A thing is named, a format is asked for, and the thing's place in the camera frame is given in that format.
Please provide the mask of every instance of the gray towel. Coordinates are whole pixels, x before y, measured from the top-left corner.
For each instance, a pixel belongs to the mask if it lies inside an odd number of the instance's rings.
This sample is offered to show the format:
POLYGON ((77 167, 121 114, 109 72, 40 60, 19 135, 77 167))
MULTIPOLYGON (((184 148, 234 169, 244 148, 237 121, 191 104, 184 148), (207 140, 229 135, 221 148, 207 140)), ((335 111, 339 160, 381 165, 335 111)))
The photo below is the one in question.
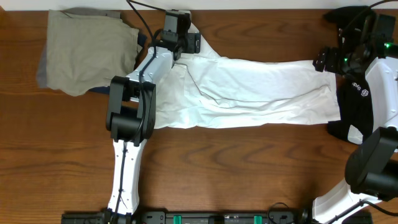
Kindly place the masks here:
POLYGON ((121 19, 49 11, 47 86, 78 96, 134 70, 138 30, 121 19))
MULTIPOLYGON (((121 17, 120 12, 82 8, 82 7, 67 9, 64 12, 74 15, 81 15, 81 16, 108 16, 115 19, 120 19, 121 17)), ((47 43, 44 45, 42 55, 40 56, 39 67, 36 73, 36 81, 39 88, 47 88, 46 69, 47 69, 47 43)))

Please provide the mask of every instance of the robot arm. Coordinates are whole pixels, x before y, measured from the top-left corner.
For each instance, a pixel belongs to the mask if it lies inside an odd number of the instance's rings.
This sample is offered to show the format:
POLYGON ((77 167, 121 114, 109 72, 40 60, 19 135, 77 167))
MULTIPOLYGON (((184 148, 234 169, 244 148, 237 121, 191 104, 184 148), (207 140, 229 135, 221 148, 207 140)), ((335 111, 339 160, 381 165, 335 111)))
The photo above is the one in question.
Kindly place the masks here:
POLYGON ((398 197, 398 163, 390 160, 398 148, 398 49, 391 43, 394 24, 395 17, 372 14, 358 31, 361 35, 343 38, 340 49, 323 49, 313 62, 320 72, 366 79, 373 109, 373 133, 350 156, 345 179, 313 201, 312 219, 319 223, 342 223, 367 206, 364 200, 376 204, 398 197))
POLYGON ((149 47, 146 58, 126 78, 114 77, 111 81, 106 127, 111 131, 115 151, 113 190, 108 204, 113 213, 130 217, 137 209, 141 156, 155 125, 156 83, 172 69, 181 53, 200 51, 201 35, 189 34, 190 24, 189 12, 166 11, 160 40, 149 47), (124 106, 122 101, 138 102, 138 109, 124 106))

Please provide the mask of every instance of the black cable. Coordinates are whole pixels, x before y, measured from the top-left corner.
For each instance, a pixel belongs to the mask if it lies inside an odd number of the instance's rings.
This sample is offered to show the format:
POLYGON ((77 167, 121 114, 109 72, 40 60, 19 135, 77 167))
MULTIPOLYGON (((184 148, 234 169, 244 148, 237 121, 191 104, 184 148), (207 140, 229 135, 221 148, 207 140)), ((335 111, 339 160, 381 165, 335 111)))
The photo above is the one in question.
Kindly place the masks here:
POLYGON ((160 34, 160 32, 162 32, 163 31, 163 29, 158 29, 157 31, 155 31, 155 34, 154 34, 154 39, 156 40, 156 37, 160 34))
POLYGON ((382 213, 384 213, 386 215, 389 215, 389 216, 392 216, 392 217, 398 217, 398 213, 387 211, 387 210, 385 210, 385 209, 383 209, 381 207, 378 207, 377 205, 373 204, 372 202, 368 202, 367 200, 363 200, 361 202, 372 206, 373 208, 377 209, 379 212, 382 212, 382 213))
POLYGON ((340 218, 345 217, 346 215, 348 215, 349 213, 351 213, 353 210, 357 209, 358 207, 362 207, 364 204, 368 204, 369 206, 379 210, 380 212, 392 216, 392 217, 398 217, 398 213, 393 213, 393 212, 389 212, 367 200, 360 200, 358 203, 356 203, 355 205, 353 205, 351 208, 345 210, 343 213, 341 213, 340 215, 336 215, 332 220, 330 220, 328 223, 326 224, 332 224, 335 221, 339 220, 340 218))
POLYGON ((116 202, 116 207, 114 209, 114 214, 111 217, 110 223, 115 223, 117 218, 115 218, 115 215, 118 213, 119 209, 119 204, 121 201, 122 197, 122 191, 123 191, 123 173, 124 173, 124 161, 126 160, 126 152, 127 152, 127 142, 123 142, 123 158, 122 158, 122 164, 121 164, 121 170, 120 170, 120 184, 119 184, 119 194, 118 194, 118 201, 116 202))
POLYGON ((154 39, 154 35, 152 34, 152 32, 150 31, 150 28, 148 26, 148 24, 145 22, 144 18, 139 14, 139 12, 137 11, 137 9, 130 3, 130 0, 126 0, 127 3, 130 5, 130 7, 132 8, 132 10, 134 10, 134 12, 137 14, 137 16, 140 18, 140 20, 142 21, 142 23, 145 25, 146 29, 148 30, 148 33, 150 35, 150 39, 152 40, 152 45, 154 47, 154 54, 153 56, 149 59, 149 61, 144 65, 144 68, 142 68, 142 70, 139 72, 139 76, 138 76, 138 81, 139 81, 139 88, 141 89, 141 96, 142 96, 142 119, 141 122, 139 123, 139 126, 137 128, 137 132, 134 135, 133 139, 135 139, 137 137, 137 135, 139 133, 141 133, 141 129, 144 125, 144 120, 145 120, 145 113, 146 113, 146 98, 145 98, 145 93, 144 93, 144 87, 142 86, 142 76, 144 74, 145 69, 149 66, 149 64, 156 58, 156 42, 154 39))
POLYGON ((129 0, 129 2, 134 3, 134 4, 138 4, 138 5, 141 5, 141 6, 145 6, 145 7, 151 8, 151 9, 156 9, 156 10, 159 10, 159 11, 163 11, 163 12, 166 11, 166 9, 162 9, 162 8, 155 7, 155 6, 150 6, 150 5, 147 5, 147 4, 144 4, 144 3, 141 3, 141 2, 137 2, 137 1, 129 0))
POLYGON ((368 10, 370 10, 371 8, 373 8, 374 6, 378 6, 378 5, 380 5, 380 4, 384 4, 384 3, 387 3, 387 2, 393 2, 393 1, 398 1, 398 0, 383 0, 383 1, 379 1, 379 2, 376 2, 376 3, 374 3, 374 4, 370 5, 370 6, 368 6, 368 7, 367 7, 366 9, 364 9, 362 12, 358 13, 358 15, 356 15, 356 16, 354 17, 354 19, 352 19, 351 22, 349 22, 348 25, 347 25, 343 30, 341 30, 340 36, 343 37, 344 34, 345 34, 345 32, 349 29, 349 27, 352 26, 353 23, 354 23, 357 19, 359 19, 359 17, 361 17, 365 12, 367 12, 368 10))
POLYGON ((269 207, 268 212, 267 212, 267 218, 269 219, 269 221, 270 221, 272 224, 278 224, 278 223, 276 223, 276 222, 274 221, 274 218, 271 218, 271 217, 269 216, 269 212, 270 212, 276 205, 285 205, 287 208, 289 208, 289 206, 287 206, 287 205, 286 205, 285 203, 283 203, 283 202, 277 202, 277 203, 273 204, 271 207, 269 207))

